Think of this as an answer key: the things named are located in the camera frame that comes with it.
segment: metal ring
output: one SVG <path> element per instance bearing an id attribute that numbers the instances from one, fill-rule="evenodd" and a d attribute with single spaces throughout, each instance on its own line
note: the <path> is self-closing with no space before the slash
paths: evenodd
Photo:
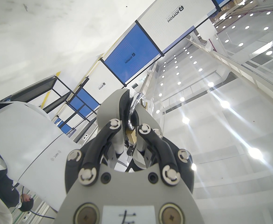
<path id="1" fill-rule="evenodd" d="M 134 94 L 133 98 L 132 98 L 132 103 L 130 105 L 130 109 L 129 109 L 129 114 L 128 114 L 128 129 L 130 131 L 134 130 L 134 126 L 131 123 L 131 115 L 133 114 L 133 112 L 136 109 L 136 105 L 138 103 L 141 103 L 141 105 L 145 108 L 146 107 L 146 99 L 145 99 L 145 95 L 141 92 L 138 92 L 136 94 Z"/>

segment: gray gripper base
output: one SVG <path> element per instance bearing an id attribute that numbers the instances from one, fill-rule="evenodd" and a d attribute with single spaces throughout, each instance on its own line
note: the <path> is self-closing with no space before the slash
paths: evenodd
<path id="1" fill-rule="evenodd" d="M 105 172 L 111 174 L 111 181 L 106 185 L 100 181 L 101 175 Z M 151 172 L 158 175 L 159 180 L 156 184 L 148 181 L 148 174 Z M 98 181 L 93 186 L 83 186 L 76 180 L 54 223 L 73 223 L 76 209 L 84 203 L 93 203 L 98 207 L 99 223 L 102 223 L 103 206 L 154 206 L 156 222 L 146 224 L 158 224 L 160 208 L 166 203 L 174 203 L 184 214 L 184 224 L 204 224 L 201 213 L 185 183 L 181 180 L 175 187 L 166 186 L 160 178 L 158 164 L 134 173 L 114 171 L 102 164 Z"/>

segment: white label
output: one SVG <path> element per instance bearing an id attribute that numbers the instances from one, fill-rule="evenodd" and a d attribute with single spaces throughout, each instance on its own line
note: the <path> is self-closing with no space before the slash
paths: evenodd
<path id="1" fill-rule="evenodd" d="M 154 206 L 103 206 L 102 224 L 155 224 Z"/>

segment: white banner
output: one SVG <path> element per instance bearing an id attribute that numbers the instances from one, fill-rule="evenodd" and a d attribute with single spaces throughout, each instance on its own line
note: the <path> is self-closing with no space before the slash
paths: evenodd
<path id="1" fill-rule="evenodd" d="M 89 80 L 84 85 L 84 89 L 100 104 L 108 98 L 115 90 L 121 89 L 121 82 L 102 63 L 98 65 L 90 74 Z"/>
<path id="2" fill-rule="evenodd" d="M 211 0 L 157 0 L 139 22 L 164 51 L 212 11 L 215 5 Z"/>

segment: white robot body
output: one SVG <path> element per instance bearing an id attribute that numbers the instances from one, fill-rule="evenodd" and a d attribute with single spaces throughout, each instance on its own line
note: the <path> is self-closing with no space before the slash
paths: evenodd
<path id="1" fill-rule="evenodd" d="M 42 109 L 22 102 L 0 109 L 0 156 L 7 176 L 56 211 L 66 197 L 67 155 L 77 148 Z"/>

